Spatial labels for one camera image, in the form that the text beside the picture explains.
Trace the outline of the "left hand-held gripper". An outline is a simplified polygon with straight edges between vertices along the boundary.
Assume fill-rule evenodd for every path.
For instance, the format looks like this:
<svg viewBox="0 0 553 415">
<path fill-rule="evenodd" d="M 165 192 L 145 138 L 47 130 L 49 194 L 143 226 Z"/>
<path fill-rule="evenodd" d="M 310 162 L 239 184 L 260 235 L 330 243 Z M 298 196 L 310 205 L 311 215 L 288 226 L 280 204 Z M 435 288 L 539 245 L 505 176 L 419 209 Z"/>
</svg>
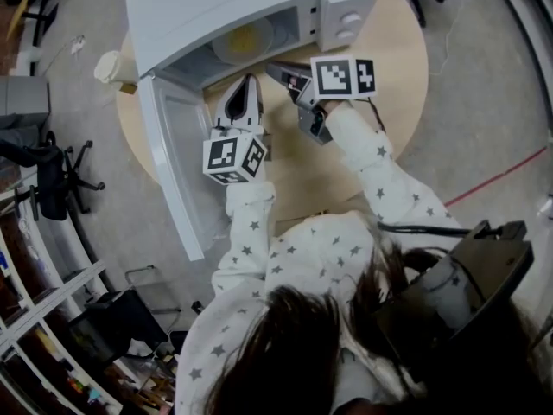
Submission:
<svg viewBox="0 0 553 415">
<path fill-rule="evenodd" d="M 244 118 L 248 129 L 262 129 L 264 113 L 261 86 L 254 74 L 246 74 L 232 83 L 216 107 L 215 125 L 231 128 Z M 220 185 L 253 182 L 263 172 L 268 154 L 262 140 L 252 132 L 239 129 L 212 130 L 203 143 L 203 174 Z"/>
</svg>

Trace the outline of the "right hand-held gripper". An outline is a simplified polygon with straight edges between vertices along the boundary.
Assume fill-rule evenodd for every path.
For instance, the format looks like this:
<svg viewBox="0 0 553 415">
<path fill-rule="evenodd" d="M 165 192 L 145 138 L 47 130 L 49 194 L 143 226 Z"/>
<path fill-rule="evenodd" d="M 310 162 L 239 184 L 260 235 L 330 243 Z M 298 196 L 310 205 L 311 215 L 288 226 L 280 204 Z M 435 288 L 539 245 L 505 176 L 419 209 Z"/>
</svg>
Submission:
<svg viewBox="0 0 553 415">
<path fill-rule="evenodd" d="M 298 108 L 300 130 L 318 144 L 332 141 L 324 101 L 368 99 L 376 94 L 373 61 L 352 56 L 314 57 L 310 65 L 270 61 L 265 72 L 288 91 Z"/>
</svg>

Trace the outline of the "white plate with yellow food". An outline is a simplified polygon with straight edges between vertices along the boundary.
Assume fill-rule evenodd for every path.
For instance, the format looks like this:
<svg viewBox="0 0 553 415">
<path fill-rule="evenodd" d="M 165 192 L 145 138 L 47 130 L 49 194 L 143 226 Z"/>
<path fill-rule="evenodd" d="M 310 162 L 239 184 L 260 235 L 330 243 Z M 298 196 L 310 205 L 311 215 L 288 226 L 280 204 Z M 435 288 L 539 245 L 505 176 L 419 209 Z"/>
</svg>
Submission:
<svg viewBox="0 0 553 415">
<path fill-rule="evenodd" d="M 221 61 L 237 66 L 264 55 L 273 39 L 273 26 L 267 17 L 262 17 L 213 39 L 211 45 Z"/>
</svg>

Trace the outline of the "white microwave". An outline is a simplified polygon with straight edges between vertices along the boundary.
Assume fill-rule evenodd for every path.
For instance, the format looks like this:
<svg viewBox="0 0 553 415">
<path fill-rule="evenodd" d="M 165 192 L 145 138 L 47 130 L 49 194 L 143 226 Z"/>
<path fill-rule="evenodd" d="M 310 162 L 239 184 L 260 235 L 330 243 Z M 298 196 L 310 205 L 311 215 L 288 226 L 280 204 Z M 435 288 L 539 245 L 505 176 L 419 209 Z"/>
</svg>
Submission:
<svg viewBox="0 0 553 415">
<path fill-rule="evenodd" d="M 138 97 L 158 181 L 181 244 L 204 258 L 225 226 L 223 189 L 202 173 L 212 120 L 204 90 L 288 52 L 352 44 L 376 0 L 126 0 Z M 242 65 L 221 61 L 211 41 L 267 17 L 270 49 Z"/>
</svg>

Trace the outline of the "person's right forearm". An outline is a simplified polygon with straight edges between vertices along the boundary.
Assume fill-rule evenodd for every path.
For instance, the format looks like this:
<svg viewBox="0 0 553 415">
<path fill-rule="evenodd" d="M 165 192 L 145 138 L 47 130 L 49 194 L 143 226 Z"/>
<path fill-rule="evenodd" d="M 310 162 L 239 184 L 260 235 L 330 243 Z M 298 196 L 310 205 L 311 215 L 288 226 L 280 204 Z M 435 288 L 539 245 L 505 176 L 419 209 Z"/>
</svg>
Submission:
<svg viewBox="0 0 553 415">
<path fill-rule="evenodd" d="M 427 185 L 405 172 L 392 158 L 389 138 L 375 131 L 348 100 L 326 104 L 326 126 L 354 173 L 368 205 L 390 225 L 458 227 L 460 224 Z"/>
</svg>

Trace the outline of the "person's left forearm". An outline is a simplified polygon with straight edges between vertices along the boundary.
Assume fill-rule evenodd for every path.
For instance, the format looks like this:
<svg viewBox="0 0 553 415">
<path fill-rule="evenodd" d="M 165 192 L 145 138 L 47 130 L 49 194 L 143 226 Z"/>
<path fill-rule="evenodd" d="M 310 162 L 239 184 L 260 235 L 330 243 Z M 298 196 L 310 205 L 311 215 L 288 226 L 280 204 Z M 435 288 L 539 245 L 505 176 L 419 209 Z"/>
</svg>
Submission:
<svg viewBox="0 0 553 415">
<path fill-rule="evenodd" d="M 269 218 L 275 197 L 274 185 L 268 181 L 236 183 L 227 187 L 230 249 L 212 275 L 217 296 L 243 282 L 264 278 L 271 239 Z"/>
</svg>

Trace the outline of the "white paper cup with lid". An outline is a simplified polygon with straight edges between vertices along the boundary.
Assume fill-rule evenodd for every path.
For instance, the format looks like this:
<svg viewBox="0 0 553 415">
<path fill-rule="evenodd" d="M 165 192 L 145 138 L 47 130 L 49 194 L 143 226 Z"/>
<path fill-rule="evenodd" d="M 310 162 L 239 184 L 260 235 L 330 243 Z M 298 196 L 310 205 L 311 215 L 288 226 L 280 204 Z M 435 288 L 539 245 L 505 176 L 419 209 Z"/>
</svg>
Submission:
<svg viewBox="0 0 553 415">
<path fill-rule="evenodd" d="M 105 84 L 134 84 L 137 81 L 137 68 L 133 59 L 112 50 L 100 57 L 93 75 Z"/>
</svg>

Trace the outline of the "person's star-patterned white top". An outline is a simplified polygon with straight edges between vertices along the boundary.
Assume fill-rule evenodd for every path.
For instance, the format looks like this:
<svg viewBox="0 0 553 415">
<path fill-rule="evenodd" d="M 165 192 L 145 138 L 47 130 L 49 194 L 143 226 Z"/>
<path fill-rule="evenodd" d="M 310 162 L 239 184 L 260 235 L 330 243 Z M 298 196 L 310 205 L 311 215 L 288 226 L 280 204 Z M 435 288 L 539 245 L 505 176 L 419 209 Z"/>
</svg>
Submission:
<svg viewBox="0 0 553 415">
<path fill-rule="evenodd" d="M 252 253 L 243 250 L 246 233 L 232 233 L 231 251 L 213 274 L 214 300 L 200 312 L 184 341 L 175 390 L 176 415 L 203 415 L 209 391 L 238 345 L 267 310 L 278 286 L 328 293 L 345 306 L 368 264 L 373 237 L 361 217 L 350 212 L 310 218 Z"/>
</svg>

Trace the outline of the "black office chair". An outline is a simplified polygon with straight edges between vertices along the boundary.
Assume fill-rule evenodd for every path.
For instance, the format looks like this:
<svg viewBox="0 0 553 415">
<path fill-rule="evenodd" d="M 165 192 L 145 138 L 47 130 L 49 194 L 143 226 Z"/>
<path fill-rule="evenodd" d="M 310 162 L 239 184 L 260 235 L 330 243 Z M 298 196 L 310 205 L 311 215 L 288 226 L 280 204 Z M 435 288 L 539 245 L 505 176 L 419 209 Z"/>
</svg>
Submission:
<svg viewBox="0 0 553 415">
<path fill-rule="evenodd" d="M 73 147 L 62 150 L 56 143 L 55 134 L 48 131 L 46 141 L 36 147 L 12 144 L 0 139 L 0 156 L 24 168 L 36 167 L 37 184 L 29 186 L 22 194 L 14 192 L 15 204 L 30 201 L 33 217 L 43 216 L 49 220 L 64 221 L 67 218 L 67 198 L 72 195 L 79 211 L 88 214 L 80 196 L 80 189 L 91 191 L 105 189 L 105 184 L 91 184 L 79 175 L 80 165 L 87 150 L 93 147 L 88 140 L 81 147 L 77 159 L 72 161 Z"/>
</svg>

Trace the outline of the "grey cabinet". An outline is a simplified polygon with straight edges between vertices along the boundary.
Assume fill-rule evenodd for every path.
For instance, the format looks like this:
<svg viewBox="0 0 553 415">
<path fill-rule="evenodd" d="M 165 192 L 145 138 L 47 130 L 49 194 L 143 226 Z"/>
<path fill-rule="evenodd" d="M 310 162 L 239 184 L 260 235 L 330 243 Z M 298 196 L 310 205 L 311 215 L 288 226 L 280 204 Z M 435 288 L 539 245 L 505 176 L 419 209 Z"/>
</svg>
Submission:
<svg viewBox="0 0 553 415">
<path fill-rule="evenodd" d="M 50 114 L 48 81 L 38 76 L 0 76 L 0 130 L 36 125 Z"/>
</svg>

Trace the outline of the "yellow board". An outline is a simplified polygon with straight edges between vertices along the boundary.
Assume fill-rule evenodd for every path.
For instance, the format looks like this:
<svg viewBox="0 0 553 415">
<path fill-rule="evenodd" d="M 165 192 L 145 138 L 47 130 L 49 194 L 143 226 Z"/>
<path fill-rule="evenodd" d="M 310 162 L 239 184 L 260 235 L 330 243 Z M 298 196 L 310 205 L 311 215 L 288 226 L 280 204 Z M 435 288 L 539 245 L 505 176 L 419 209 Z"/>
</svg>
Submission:
<svg viewBox="0 0 553 415">
<path fill-rule="evenodd" d="M 10 25 L 8 27 L 8 32 L 6 34 L 6 40 L 8 41 L 14 34 L 16 27 L 20 20 L 23 18 L 23 15 L 26 13 L 29 6 L 29 0 L 22 0 L 16 8 L 14 15 L 10 20 Z"/>
</svg>

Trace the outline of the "black storage bin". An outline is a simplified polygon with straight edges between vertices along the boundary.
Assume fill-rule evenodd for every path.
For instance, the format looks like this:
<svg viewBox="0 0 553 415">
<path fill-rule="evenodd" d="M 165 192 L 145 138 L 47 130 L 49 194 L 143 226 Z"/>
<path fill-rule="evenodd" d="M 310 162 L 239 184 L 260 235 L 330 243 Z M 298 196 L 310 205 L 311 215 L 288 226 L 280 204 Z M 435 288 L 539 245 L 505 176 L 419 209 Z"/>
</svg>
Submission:
<svg viewBox="0 0 553 415">
<path fill-rule="evenodd" d="M 168 341 L 167 333 L 135 290 L 108 292 L 67 325 L 73 345 L 92 362 L 107 367 L 129 356 L 133 341 L 152 351 Z"/>
</svg>

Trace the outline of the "white shelf rack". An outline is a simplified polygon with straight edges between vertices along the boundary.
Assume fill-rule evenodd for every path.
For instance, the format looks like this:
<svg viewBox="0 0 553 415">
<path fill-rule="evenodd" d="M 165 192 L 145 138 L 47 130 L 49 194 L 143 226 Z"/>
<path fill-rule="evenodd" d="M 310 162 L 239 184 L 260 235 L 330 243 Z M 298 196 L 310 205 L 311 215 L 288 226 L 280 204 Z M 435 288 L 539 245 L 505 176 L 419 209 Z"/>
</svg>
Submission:
<svg viewBox="0 0 553 415">
<path fill-rule="evenodd" d="M 16 285 L 16 289 L 20 292 L 22 305 L 22 314 L 18 315 L 11 324 L 7 325 L 0 317 L 0 356 L 7 352 L 16 352 L 27 365 L 29 370 L 41 382 L 45 391 L 52 393 L 59 403 L 72 411 L 75 415 L 85 415 L 73 402 L 66 396 L 42 373 L 40 368 L 34 364 L 29 356 L 24 352 L 19 344 L 19 340 L 24 337 L 31 329 L 39 326 L 45 332 L 46 336 L 56 346 L 59 353 L 72 365 L 73 369 L 77 370 L 84 377 L 90 386 L 99 392 L 108 405 L 110 415 L 119 415 L 123 409 L 123 405 L 105 390 L 87 371 L 81 366 L 77 360 L 69 353 L 63 345 L 59 337 L 48 326 L 45 317 L 54 311 L 64 302 L 69 302 L 69 307 L 73 310 L 78 309 L 78 305 L 73 300 L 73 294 L 89 283 L 93 283 L 93 289 L 101 293 L 106 292 L 105 285 L 99 279 L 101 272 L 105 270 L 105 263 L 100 260 L 92 263 L 87 259 L 87 256 L 81 257 L 83 263 L 81 268 L 69 276 L 67 281 L 61 279 L 57 270 L 56 264 L 50 256 L 50 253 L 45 244 L 45 240 L 41 235 L 38 223 L 31 220 L 28 208 L 24 205 L 17 206 L 13 197 L 16 191 L 5 191 L 0 193 L 0 203 L 4 202 L 6 212 L 20 212 L 29 225 L 29 238 L 37 244 L 37 252 L 41 254 L 42 261 L 46 266 L 46 271 L 54 276 L 54 287 L 42 293 L 38 298 L 33 299 L 16 269 L 12 257 L 10 256 L 8 247 L 6 246 L 5 238 L 0 230 L 0 254 L 3 255 L 5 262 L 0 263 L 0 272 L 9 279 L 12 279 Z"/>
</svg>

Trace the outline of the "grey metal frame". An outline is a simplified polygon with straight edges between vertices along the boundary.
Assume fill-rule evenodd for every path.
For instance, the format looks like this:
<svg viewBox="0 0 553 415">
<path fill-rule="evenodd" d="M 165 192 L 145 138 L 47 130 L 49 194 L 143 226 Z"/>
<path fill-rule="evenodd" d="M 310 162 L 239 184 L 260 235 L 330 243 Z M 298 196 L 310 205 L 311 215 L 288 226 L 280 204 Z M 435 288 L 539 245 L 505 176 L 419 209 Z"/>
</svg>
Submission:
<svg viewBox="0 0 553 415">
<path fill-rule="evenodd" d="M 129 287 L 137 292 L 154 316 L 180 315 L 179 301 L 156 266 L 146 265 L 129 270 L 124 277 Z"/>
</svg>

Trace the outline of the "white metal rail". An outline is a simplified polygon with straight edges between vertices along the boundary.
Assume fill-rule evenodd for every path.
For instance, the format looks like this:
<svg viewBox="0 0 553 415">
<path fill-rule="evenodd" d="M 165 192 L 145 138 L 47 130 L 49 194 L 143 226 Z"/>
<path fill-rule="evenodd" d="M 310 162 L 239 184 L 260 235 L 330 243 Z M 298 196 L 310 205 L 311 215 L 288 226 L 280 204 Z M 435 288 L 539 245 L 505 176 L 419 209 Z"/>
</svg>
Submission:
<svg viewBox="0 0 553 415">
<path fill-rule="evenodd" d="M 553 0 L 505 0 L 531 51 L 553 141 Z"/>
</svg>

